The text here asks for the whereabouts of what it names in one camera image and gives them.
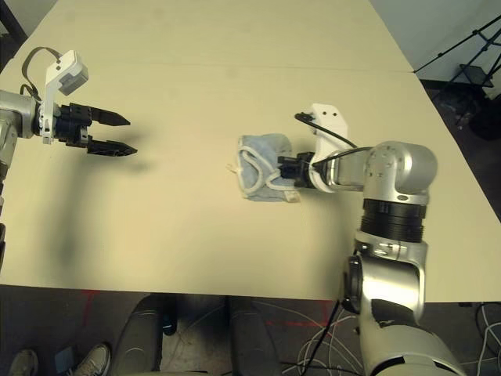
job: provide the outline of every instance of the sneaker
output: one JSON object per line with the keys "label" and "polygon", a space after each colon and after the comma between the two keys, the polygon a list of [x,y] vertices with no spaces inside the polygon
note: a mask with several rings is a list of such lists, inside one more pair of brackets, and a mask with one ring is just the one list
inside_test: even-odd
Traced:
{"label": "sneaker", "polygon": [[75,371],[69,370],[68,376],[106,376],[110,361],[111,351],[102,343],[89,351]]}
{"label": "sneaker", "polygon": [[25,349],[16,354],[10,365],[9,376],[35,376],[38,372],[38,357],[35,351]]}

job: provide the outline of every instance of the towel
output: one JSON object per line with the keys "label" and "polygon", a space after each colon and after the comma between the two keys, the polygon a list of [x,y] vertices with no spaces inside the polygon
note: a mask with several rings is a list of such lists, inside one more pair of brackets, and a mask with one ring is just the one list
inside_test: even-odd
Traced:
{"label": "towel", "polygon": [[238,141],[238,169],[243,196],[253,201],[298,202],[293,179],[284,179],[278,157],[289,157],[292,146],[285,135],[242,136]]}

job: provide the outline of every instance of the wall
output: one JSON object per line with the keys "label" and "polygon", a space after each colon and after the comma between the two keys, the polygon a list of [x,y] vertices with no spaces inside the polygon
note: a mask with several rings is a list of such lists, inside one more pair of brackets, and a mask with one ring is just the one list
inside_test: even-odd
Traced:
{"label": "wall", "polygon": [[[5,0],[23,30],[29,36],[38,26],[45,14],[56,4],[57,0]],[[7,30],[0,23],[0,34]]]}
{"label": "wall", "polygon": [[[371,0],[371,3],[415,69],[501,14],[501,0]],[[486,29],[485,35],[491,36],[500,27],[501,20]],[[420,71],[418,77],[448,81],[459,64],[467,63],[482,47],[482,42],[480,37],[472,38]],[[500,53],[501,47],[491,47],[474,65],[488,71]],[[501,71],[495,81],[497,88],[490,90],[491,96],[501,92]]]}

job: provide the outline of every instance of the wire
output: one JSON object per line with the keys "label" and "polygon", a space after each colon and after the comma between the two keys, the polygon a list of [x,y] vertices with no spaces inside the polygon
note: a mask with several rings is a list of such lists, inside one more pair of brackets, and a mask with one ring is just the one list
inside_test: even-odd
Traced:
{"label": "wire", "polygon": [[358,153],[359,151],[371,150],[372,148],[373,148],[372,146],[364,146],[364,147],[357,147],[356,149],[346,150],[346,151],[343,151],[339,154],[333,155],[332,157],[328,157],[328,158],[322,159],[321,161],[315,162],[314,164],[312,164],[312,166],[313,166],[313,168],[317,168],[328,161],[332,161],[334,159],[344,157],[345,155]]}
{"label": "wire", "polygon": [[339,312],[339,315],[337,316],[337,320],[336,320],[336,323],[332,326],[332,334],[330,335],[330,343],[329,343],[329,357],[327,358],[328,359],[328,364],[329,364],[329,368],[332,367],[332,359],[331,359],[331,355],[332,355],[332,341],[334,340],[334,337],[336,336],[336,328],[337,328],[337,322],[339,322],[339,319],[341,318],[341,316],[343,316],[343,313],[344,313],[344,308],[341,309],[341,311]]}
{"label": "wire", "polygon": [[[501,306],[501,302],[483,302],[475,310],[475,326],[477,327],[478,335],[480,335],[482,341],[484,341],[484,331],[480,328],[480,324],[478,323],[478,315],[480,314],[482,307],[489,304],[495,304],[497,306]],[[494,356],[496,355],[496,351],[494,351],[492,347],[489,346],[488,344],[487,344],[487,349],[492,353],[492,355]]]}
{"label": "wire", "polygon": [[317,351],[319,351],[320,346],[322,345],[323,339],[326,337],[327,333],[329,332],[330,325],[333,323],[334,317],[336,316],[336,312],[337,312],[338,309],[339,309],[339,300],[337,300],[336,303],[334,304],[334,308],[332,309],[332,312],[330,313],[329,320],[327,321],[327,325],[326,325],[325,329],[323,330],[323,333],[320,336],[319,341],[315,345],[315,348],[313,349],[313,352],[312,352],[312,357],[306,363],[305,370],[303,371],[303,373],[301,374],[301,376],[305,376],[306,373],[308,372],[308,369],[312,365],[312,362],[315,359],[315,355],[316,355]]}
{"label": "wire", "polygon": [[318,129],[319,131],[325,132],[328,135],[331,135],[332,137],[335,137],[336,139],[340,139],[344,143],[347,143],[351,147],[357,147],[352,141],[349,139],[345,139],[343,136],[338,135],[336,132],[332,132],[329,129],[326,129],[318,124],[315,124],[313,120],[313,116],[310,114],[305,114],[304,112],[300,112],[299,114],[295,114],[294,118],[296,120],[299,120],[301,123],[305,123],[306,125],[309,125],[310,127],[313,127],[315,129]]}
{"label": "wire", "polygon": [[[317,363],[320,363],[320,361],[317,360],[317,359],[314,359],[313,361],[317,362]],[[280,362],[280,364],[284,364],[286,366],[291,366],[291,367],[286,368],[285,370],[283,370],[282,371],[283,374],[285,374],[286,372],[292,371],[294,368],[301,367],[301,364],[296,364],[296,363],[291,363],[291,362]],[[347,374],[355,374],[357,376],[362,376],[358,372],[346,370],[346,369],[341,368],[341,367],[333,368],[333,367],[328,367],[327,365],[325,365],[325,367],[318,367],[318,366],[311,365],[310,368],[313,369],[313,370],[323,370],[323,369],[326,369],[328,371],[341,371],[341,372],[346,372]]]}
{"label": "wire", "polygon": [[[307,316],[301,312],[298,312],[294,309],[288,309],[288,308],[285,308],[285,307],[282,307],[280,305],[276,305],[276,304],[272,304],[272,303],[267,303],[267,302],[261,302],[259,300],[254,300],[253,301],[254,303],[257,303],[257,304],[261,304],[261,305],[264,305],[264,306],[269,306],[269,307],[273,307],[273,308],[276,308],[276,309],[280,309],[282,311],[285,311],[285,312],[290,312],[290,313],[295,313],[296,315],[298,316],[301,316],[301,317],[304,317],[305,319],[311,321],[312,323],[314,323],[317,327],[321,327],[323,328],[323,325],[322,324],[319,324],[317,321],[313,320],[310,316]],[[346,317],[343,317],[343,319],[341,320],[338,320],[337,322],[341,322],[341,321],[344,321],[344,320],[347,320],[347,319],[352,319],[352,318],[355,318],[355,316],[346,316]],[[363,369],[363,365],[362,363],[360,363],[359,359],[353,354],[353,352],[351,352],[341,341],[339,341],[337,338],[334,339],[338,344],[339,346],[341,346],[344,351],[346,351],[346,353],[351,356],[351,358],[353,358],[353,360],[360,366],[361,369]]]}
{"label": "wire", "polygon": [[[482,360],[482,363],[485,363],[485,362],[490,362],[492,360],[496,360],[497,357],[494,356],[493,358],[487,358],[487,359],[483,359]],[[460,363],[462,366],[467,366],[468,364],[477,364],[478,363],[478,360],[472,360],[471,362],[464,362],[464,363]]]}
{"label": "wire", "polygon": [[215,307],[214,309],[211,309],[209,312],[205,313],[203,316],[201,316],[199,319],[196,319],[195,321],[193,321],[190,325],[188,325],[186,327],[186,329],[184,329],[182,331],[182,333],[178,333],[178,336],[179,336],[179,339],[178,341],[176,342],[175,346],[174,346],[174,350],[172,351],[172,355],[171,355],[171,359],[167,362],[167,365],[165,366],[165,368],[169,367],[172,363],[172,360],[175,358],[175,354],[177,353],[178,351],[178,347],[179,347],[179,344],[181,342],[183,342],[182,340],[182,337],[181,337],[181,334],[185,334],[189,329],[192,329],[193,327],[195,327],[200,321],[202,320],[205,320],[206,318],[208,318],[212,313],[216,312],[216,311],[219,311],[221,308],[223,308],[224,306],[223,305],[218,305],[217,307]]}
{"label": "wire", "polygon": [[306,316],[305,314],[299,312],[299,311],[295,311],[293,309],[288,309],[288,308],[285,308],[285,307],[281,307],[280,305],[276,305],[276,304],[272,304],[272,303],[267,303],[267,302],[260,302],[258,300],[253,300],[254,303],[257,303],[257,304],[261,304],[261,305],[264,305],[264,306],[268,306],[268,307],[273,307],[273,308],[277,308],[277,309],[280,309],[281,311],[285,311],[285,312],[290,312],[290,313],[295,313],[296,315],[299,315],[299,316],[302,316],[304,317],[305,319],[307,320],[310,320],[311,322],[313,322],[317,327],[323,327],[322,324],[319,324],[318,322],[316,322],[315,320],[313,320],[310,316]]}
{"label": "wire", "polygon": [[[313,342],[318,342],[318,341],[319,341],[318,339],[313,339],[313,338],[312,338],[312,339],[310,339],[309,341],[307,341],[305,344],[303,344],[303,346],[302,346],[302,347],[301,347],[301,349],[299,350],[299,354],[301,355],[301,353],[303,352],[303,349],[304,349],[306,346],[308,346],[308,349],[307,349],[307,351],[305,352],[305,358],[304,358],[302,361],[298,362],[298,364],[299,364],[300,366],[303,366],[303,367],[304,367],[304,365],[308,362],[308,359],[309,359],[309,358],[308,358],[309,345],[310,345],[310,344],[312,344]],[[334,350],[336,351],[336,353],[338,353],[338,354],[339,354],[339,356],[340,356],[340,357],[341,357],[341,358],[342,358],[342,359],[343,359],[343,360],[344,360],[344,361],[345,361],[345,362],[346,362],[346,363],[347,363],[347,364],[348,364],[351,368],[353,368],[353,370],[354,370],[354,371],[357,371],[357,369],[355,368],[355,366],[353,365],[353,363],[352,363],[352,362],[350,362],[348,359],[346,359],[346,356],[344,356],[344,355],[342,354],[342,352],[341,352],[341,351],[339,351],[336,347],[334,347],[334,345],[331,345],[329,342],[325,342],[325,341],[323,341],[323,342],[322,342],[322,345],[325,345],[325,346],[329,347],[329,349],[334,349]]]}
{"label": "wire", "polygon": [[484,344],[482,345],[482,351],[480,352],[480,356],[478,357],[477,376],[480,376],[480,369],[482,367],[482,360],[484,358],[485,349],[487,348],[487,334],[490,332],[491,329],[493,329],[494,327],[498,327],[499,325],[501,325],[501,322],[495,323],[495,324],[490,324],[488,327],[485,328]]}
{"label": "wire", "polygon": [[[482,306],[481,311],[482,316],[484,317],[485,326],[488,327],[487,315],[485,314],[485,305]],[[492,334],[492,337],[494,337],[494,339],[498,342],[498,345],[501,346],[501,341],[499,340],[498,336],[493,331],[490,332]]]}
{"label": "wire", "polygon": [[28,84],[22,84],[19,90],[19,94],[23,94],[24,90],[30,94],[37,102],[41,102],[41,98],[38,95],[38,90],[37,87],[34,85],[34,83],[29,79],[28,77],[28,67],[30,66],[31,60],[33,59],[33,56],[35,56],[38,52],[42,50],[49,51],[51,54],[54,55],[56,60],[59,62],[59,58],[62,56],[59,52],[57,52],[55,49],[51,49],[50,47],[36,47],[31,50],[30,53],[28,53],[28,56],[24,60],[23,66],[21,67],[21,74],[23,75],[24,78],[26,78],[26,81],[29,82]]}

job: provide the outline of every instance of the beige table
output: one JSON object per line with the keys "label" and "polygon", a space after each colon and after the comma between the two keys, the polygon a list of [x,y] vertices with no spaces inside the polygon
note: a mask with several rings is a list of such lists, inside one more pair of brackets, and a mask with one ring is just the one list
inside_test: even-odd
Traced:
{"label": "beige table", "polygon": [[[436,153],[427,300],[501,299],[499,222],[367,2],[62,1],[2,72],[2,89],[18,89],[37,45],[78,50],[89,82],[59,102],[122,113],[132,126],[90,132],[139,152],[104,158],[20,140],[0,283],[335,297],[361,195],[255,203],[226,167],[242,134],[282,132],[294,152],[312,150],[292,116],[320,102],[342,111],[360,145],[396,139]],[[49,62],[30,68],[39,85]]]}

